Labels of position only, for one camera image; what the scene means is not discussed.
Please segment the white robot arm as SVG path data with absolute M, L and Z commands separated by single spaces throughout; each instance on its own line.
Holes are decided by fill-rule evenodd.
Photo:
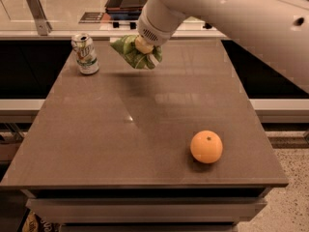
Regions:
M 137 30 L 165 44 L 190 16 L 199 18 L 309 92 L 309 5 L 303 0 L 148 0 Z

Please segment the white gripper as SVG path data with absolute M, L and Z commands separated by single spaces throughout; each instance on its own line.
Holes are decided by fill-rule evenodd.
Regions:
M 143 54 L 152 53 L 154 46 L 165 44 L 187 19 L 183 13 L 169 9 L 160 0 L 148 0 L 137 22 L 140 36 L 135 48 Z

